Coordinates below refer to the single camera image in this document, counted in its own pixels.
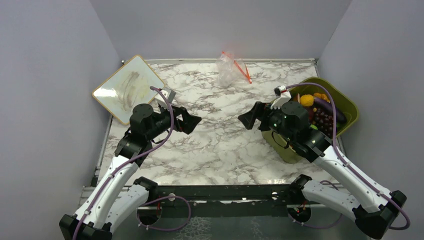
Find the clear zip top bag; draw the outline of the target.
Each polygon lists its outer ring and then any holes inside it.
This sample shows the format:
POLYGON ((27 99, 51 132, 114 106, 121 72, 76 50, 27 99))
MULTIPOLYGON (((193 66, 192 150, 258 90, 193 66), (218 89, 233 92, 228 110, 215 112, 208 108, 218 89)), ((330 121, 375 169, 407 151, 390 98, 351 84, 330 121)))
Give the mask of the clear zip top bag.
POLYGON ((236 58, 232 52, 222 51, 215 65, 217 70, 215 82, 220 86, 229 86, 236 81, 253 83, 247 64, 241 58, 236 58))

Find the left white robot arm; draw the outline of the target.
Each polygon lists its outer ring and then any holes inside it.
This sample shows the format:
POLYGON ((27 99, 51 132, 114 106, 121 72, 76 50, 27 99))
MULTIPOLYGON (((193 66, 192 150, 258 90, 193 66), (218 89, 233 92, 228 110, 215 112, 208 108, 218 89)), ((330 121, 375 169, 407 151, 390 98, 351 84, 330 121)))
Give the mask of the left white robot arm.
POLYGON ((201 122, 184 107, 169 105, 155 112, 151 105, 137 105, 129 119, 130 127, 118 142, 115 155, 103 178, 88 199, 73 214, 65 214, 59 227, 66 240, 110 240, 117 227, 137 207, 161 200, 158 184, 145 177, 136 179, 128 192, 119 196, 129 178, 143 164, 149 153, 168 138, 152 146, 164 132, 190 134, 201 122))

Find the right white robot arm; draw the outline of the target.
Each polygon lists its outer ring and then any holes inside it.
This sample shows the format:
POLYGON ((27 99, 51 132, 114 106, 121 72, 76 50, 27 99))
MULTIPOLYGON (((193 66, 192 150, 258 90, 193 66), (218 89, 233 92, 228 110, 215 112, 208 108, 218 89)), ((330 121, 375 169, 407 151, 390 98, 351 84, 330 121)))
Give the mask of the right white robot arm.
POLYGON ((305 201, 323 204, 354 221, 367 236, 382 239, 402 212, 407 197, 399 190, 390 191, 376 183, 341 155, 327 135, 310 126, 309 112, 298 102, 288 101, 276 109, 271 106, 257 101, 238 120, 248 130, 259 120, 260 131, 280 135, 296 154, 325 170, 349 192, 338 191, 302 174, 289 185, 289 199, 296 204, 305 201))

